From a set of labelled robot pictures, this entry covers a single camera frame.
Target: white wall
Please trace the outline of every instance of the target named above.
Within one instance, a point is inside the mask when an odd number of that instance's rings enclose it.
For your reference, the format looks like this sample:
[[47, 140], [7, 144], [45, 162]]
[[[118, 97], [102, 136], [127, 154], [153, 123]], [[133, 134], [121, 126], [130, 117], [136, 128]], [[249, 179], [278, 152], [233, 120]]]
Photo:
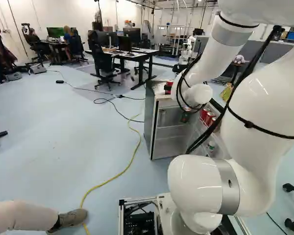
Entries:
[[[201, 19], [203, 14], [203, 8], [194, 8], [192, 21], [190, 25], [190, 34], [192, 33], [194, 28], [202, 28], [206, 35], [209, 36], [215, 13], [219, 10], [218, 7], [208, 7], [205, 10], [202, 26]], [[172, 10], [165, 9], [165, 10], [155, 10], [155, 17], [154, 17], [154, 31], [156, 32], [157, 25], [166, 25], [166, 23], [170, 23], [172, 20]], [[188, 25], [188, 23], [191, 20], [191, 9], [180, 9], [179, 11], [177, 9], [174, 10], [173, 14], [173, 20], [172, 24], [174, 25]], [[250, 40], [256, 40], [256, 41], [264, 41], [270, 34], [271, 30], [273, 28], [273, 25], [268, 25], [266, 28], [265, 24], [260, 24], [254, 31], [254, 33], [249, 38]]]
[[[38, 20], [32, 2], [37, 11]], [[23, 38], [21, 23], [29, 23], [31, 27], [35, 28], [41, 39], [46, 38], [47, 27], [63, 27], [65, 25], [76, 27], [82, 41], [86, 42], [87, 32], [92, 29], [92, 21], [94, 21], [94, 15], [98, 9], [98, 3], [93, 0], [10, 0], [10, 4], [29, 57], [32, 57], [34, 52], [29, 49]], [[14, 25], [7, 0], [0, 0], [0, 6], [3, 25], [11, 31], [10, 34], [2, 34], [4, 44], [19, 60], [25, 60], [27, 56]], [[115, 0], [100, 1], [100, 8], [103, 25], [114, 26], [117, 23]], [[126, 0], [119, 0], [117, 10], [119, 28], [123, 28], [125, 20], [132, 20], [137, 24], [137, 27], [141, 26], [141, 6]], [[7, 25], [5, 25], [3, 16], [6, 18]]]
[[[212, 25], [213, 17], [218, 8], [208, 7], [205, 10], [203, 23], [201, 28], [206, 32], [210, 32], [210, 25]], [[177, 9], [174, 10], [173, 19], [172, 19], [172, 11], [169, 9], [165, 10], [155, 10], [155, 17], [154, 17], [154, 25], [156, 30], [157, 25], [166, 25], [166, 23], [171, 23], [172, 25], [190, 25], [190, 31], [193, 31], [194, 28], [200, 28], [200, 23], [202, 19], [203, 8], [194, 8], [193, 17], [191, 21], [191, 9]]]

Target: person's leg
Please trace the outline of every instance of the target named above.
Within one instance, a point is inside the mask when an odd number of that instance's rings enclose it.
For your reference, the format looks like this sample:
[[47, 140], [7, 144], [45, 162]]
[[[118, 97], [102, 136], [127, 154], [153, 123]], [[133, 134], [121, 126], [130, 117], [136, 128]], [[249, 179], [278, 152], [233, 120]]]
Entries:
[[77, 209], [65, 214], [23, 201], [0, 202], [0, 233], [6, 230], [48, 231], [81, 224], [87, 211]]
[[6, 230], [46, 231], [54, 226], [58, 212], [23, 201], [0, 202], [0, 233]]
[[68, 57], [68, 60], [71, 60], [71, 54], [70, 54], [70, 49], [68, 47], [65, 47], [65, 53]]

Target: shoe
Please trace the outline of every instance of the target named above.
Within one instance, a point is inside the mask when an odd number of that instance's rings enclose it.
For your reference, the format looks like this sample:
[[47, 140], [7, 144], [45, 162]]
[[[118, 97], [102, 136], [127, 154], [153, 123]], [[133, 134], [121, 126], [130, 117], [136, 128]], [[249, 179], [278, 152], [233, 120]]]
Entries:
[[68, 213], [59, 214], [60, 227], [51, 228], [50, 230], [46, 231], [46, 233], [54, 234], [60, 229], [80, 225], [84, 222], [86, 218], [87, 218], [87, 210], [85, 209], [76, 209]]

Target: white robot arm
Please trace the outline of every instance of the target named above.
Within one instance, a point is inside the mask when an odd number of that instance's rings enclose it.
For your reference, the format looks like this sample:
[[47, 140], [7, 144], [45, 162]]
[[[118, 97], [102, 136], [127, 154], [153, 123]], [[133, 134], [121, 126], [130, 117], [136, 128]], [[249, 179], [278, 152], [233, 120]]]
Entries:
[[[259, 23], [294, 26], [294, 0], [219, 0], [219, 5], [204, 53], [181, 85], [183, 96], [197, 104], [211, 98], [202, 82], [223, 73]], [[217, 227], [220, 214], [256, 216], [274, 201], [279, 163], [294, 144], [294, 48], [237, 87], [220, 132], [231, 160], [181, 155], [168, 170], [171, 197], [197, 234]]]

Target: black cable on floor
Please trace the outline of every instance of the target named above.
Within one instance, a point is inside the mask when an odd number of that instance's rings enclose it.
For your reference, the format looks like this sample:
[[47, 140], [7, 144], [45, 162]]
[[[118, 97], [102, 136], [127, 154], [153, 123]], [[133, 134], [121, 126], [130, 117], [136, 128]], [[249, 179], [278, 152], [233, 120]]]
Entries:
[[274, 221], [274, 219], [270, 216], [270, 214], [267, 212], [267, 215], [269, 216], [269, 218], [272, 220], [273, 223], [276, 224], [276, 226], [285, 234], [288, 235], [281, 227], [280, 225], [277, 224], [277, 222]]
[[[96, 102], [97, 100], [101, 100], [101, 99], [103, 99], [104, 102], [99, 102], [99, 103]], [[141, 122], [141, 123], [144, 123], [144, 121], [136, 121], [136, 120], [132, 120], [132, 119], [127, 118], [127, 117], [124, 116], [123, 114], [121, 114], [121, 113], [118, 111], [116, 105], [111, 101], [112, 99], [98, 98], [98, 99], [95, 99], [95, 100], [94, 100], [94, 104], [104, 104], [104, 103], [106, 103], [106, 102], [109, 102], [109, 103], [111, 103], [111, 104], [113, 105], [113, 107], [114, 107], [114, 109], [117, 111], [117, 113], [120, 114], [120, 115], [121, 115], [123, 118], [125, 118], [126, 120], [130, 120], [130, 121], [134, 121], [134, 122]]]
[[[133, 100], [144, 100], [145, 98], [132, 98], [132, 97], [124, 96], [124, 95], [122, 95], [122, 94], [121, 94], [121, 95], [114, 95], [114, 94], [111, 94], [111, 93], [108, 93], [108, 92], [100, 92], [100, 91], [89, 90], [89, 89], [85, 89], [85, 88], [74, 87], [74, 86], [72, 86], [70, 83], [68, 83], [68, 82], [65, 81], [65, 78], [64, 78], [63, 74], [62, 74], [60, 71], [56, 71], [56, 70], [47, 70], [47, 71], [52, 71], [52, 72], [58, 72], [58, 73], [60, 73], [61, 76], [63, 77], [63, 82], [62, 82], [62, 83], [66, 83], [66, 84], [68, 84], [70, 87], [72, 87], [72, 88], [74, 88], [74, 89], [112, 95], [113, 98], [111, 98], [111, 99], [98, 98], [98, 99], [95, 99], [93, 102], [94, 102], [94, 104], [104, 104], [104, 103], [110, 102], [111, 104], [113, 104], [114, 109], [117, 111], [117, 113], [120, 114], [120, 115], [121, 115], [123, 118], [125, 118], [126, 120], [130, 120], [130, 121], [134, 121], [134, 122], [141, 122], [141, 123], [144, 123], [144, 121], [136, 121], [136, 120], [132, 120], [132, 119], [129, 119], [129, 118], [127, 118], [126, 116], [124, 116], [122, 113], [120, 113], [120, 112], [118, 111], [117, 107], [115, 106], [115, 104], [114, 104], [111, 100], [113, 100], [113, 99], [115, 99], [115, 98], [127, 98], [127, 99], [133, 99]], [[96, 102], [97, 100], [101, 100], [101, 99], [103, 99], [104, 102], [99, 102], [99, 103]]]

